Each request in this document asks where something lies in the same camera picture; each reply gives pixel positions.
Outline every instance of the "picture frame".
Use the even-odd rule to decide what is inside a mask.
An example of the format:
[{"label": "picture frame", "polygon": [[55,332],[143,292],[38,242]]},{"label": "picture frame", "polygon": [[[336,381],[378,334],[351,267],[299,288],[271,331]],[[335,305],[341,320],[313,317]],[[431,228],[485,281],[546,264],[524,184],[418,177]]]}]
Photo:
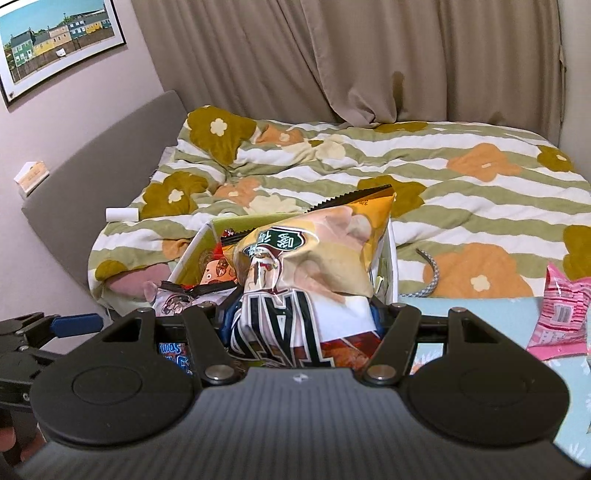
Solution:
[{"label": "picture frame", "polygon": [[112,0],[0,0],[7,106],[81,62],[126,44]]}]

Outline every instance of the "floral duvet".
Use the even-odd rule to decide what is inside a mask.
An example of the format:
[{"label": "floral duvet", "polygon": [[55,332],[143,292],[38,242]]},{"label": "floral duvet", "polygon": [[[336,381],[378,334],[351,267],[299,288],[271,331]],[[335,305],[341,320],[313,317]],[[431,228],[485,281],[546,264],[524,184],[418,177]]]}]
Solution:
[{"label": "floral duvet", "polygon": [[206,106],[189,114],[174,154],[130,205],[139,222],[100,233],[92,294],[117,310],[140,304],[113,280],[173,268],[214,216],[303,212],[386,183],[396,192],[401,293],[431,281],[417,248],[439,264],[437,297],[541,296],[549,262],[573,280],[591,275],[591,187],[539,135],[457,122],[288,125]]}]

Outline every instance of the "blue clamp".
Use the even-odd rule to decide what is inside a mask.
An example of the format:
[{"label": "blue clamp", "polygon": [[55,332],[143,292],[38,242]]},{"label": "blue clamp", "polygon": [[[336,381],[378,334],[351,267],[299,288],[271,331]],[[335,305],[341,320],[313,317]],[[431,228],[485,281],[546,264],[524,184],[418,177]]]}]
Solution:
[{"label": "blue clamp", "polygon": [[50,329],[58,338],[97,333],[103,329],[103,319],[97,313],[57,317],[51,323]]}]

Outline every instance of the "metal screw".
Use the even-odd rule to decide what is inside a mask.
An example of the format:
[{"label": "metal screw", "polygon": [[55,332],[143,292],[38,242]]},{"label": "metal screw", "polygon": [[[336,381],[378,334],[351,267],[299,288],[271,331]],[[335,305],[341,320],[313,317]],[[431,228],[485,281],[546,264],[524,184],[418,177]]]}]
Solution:
[{"label": "metal screw", "polygon": [[205,375],[212,380],[228,380],[234,375],[234,369],[228,365],[212,365],[205,369]]},{"label": "metal screw", "polygon": [[396,376],[396,369],[390,365],[373,365],[368,368],[367,374],[374,380],[391,380]]}]

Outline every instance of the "wall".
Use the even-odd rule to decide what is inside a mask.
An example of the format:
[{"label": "wall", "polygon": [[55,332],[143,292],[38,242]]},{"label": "wall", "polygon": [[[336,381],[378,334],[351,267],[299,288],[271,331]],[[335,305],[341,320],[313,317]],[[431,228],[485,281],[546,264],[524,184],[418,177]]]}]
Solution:
[{"label": "wall", "polygon": [[560,148],[591,181],[591,0],[559,0],[559,4],[567,64]]},{"label": "wall", "polygon": [[32,232],[12,181],[26,161],[50,170],[162,93],[129,0],[115,0],[127,47],[89,60],[7,111],[0,102],[0,319],[100,312]]}]

